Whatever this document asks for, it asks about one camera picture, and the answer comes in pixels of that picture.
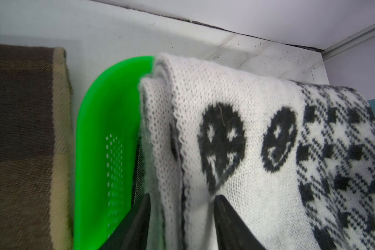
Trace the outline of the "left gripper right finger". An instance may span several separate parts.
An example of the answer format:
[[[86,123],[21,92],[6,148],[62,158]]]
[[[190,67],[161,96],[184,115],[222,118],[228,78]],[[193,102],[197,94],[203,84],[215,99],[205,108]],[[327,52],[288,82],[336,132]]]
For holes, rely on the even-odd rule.
[[[214,222],[220,250],[265,250],[223,195],[214,199]]]

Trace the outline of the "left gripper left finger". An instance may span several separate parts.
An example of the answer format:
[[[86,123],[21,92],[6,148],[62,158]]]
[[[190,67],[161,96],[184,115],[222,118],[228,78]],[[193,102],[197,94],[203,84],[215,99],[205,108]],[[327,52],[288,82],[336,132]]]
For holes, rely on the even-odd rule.
[[[101,250],[145,250],[151,216],[149,194],[141,195]]]

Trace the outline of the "houndstooth smiley knit scarf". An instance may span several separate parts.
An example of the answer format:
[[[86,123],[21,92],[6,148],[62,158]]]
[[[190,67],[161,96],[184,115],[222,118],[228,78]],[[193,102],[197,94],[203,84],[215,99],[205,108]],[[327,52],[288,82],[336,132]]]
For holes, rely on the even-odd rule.
[[[223,195],[268,250],[375,250],[375,115],[348,87],[156,57],[140,82],[149,250],[215,250]]]

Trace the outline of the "brown plaid fringed scarf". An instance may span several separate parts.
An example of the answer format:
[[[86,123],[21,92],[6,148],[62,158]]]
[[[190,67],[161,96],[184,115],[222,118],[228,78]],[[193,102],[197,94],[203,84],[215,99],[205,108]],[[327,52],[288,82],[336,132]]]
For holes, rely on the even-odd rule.
[[[0,250],[70,250],[71,96],[63,48],[0,44]]]

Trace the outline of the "black white checked scarf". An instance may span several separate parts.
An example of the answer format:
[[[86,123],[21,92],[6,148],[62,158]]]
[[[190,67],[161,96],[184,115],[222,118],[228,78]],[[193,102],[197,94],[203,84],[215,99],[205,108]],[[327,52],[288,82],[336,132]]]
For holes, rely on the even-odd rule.
[[[138,198],[144,194],[144,177],[145,177],[145,166],[144,166],[144,154],[142,150],[141,137],[138,138],[138,143],[135,152],[135,164],[132,179],[132,197],[131,205],[134,205]]]

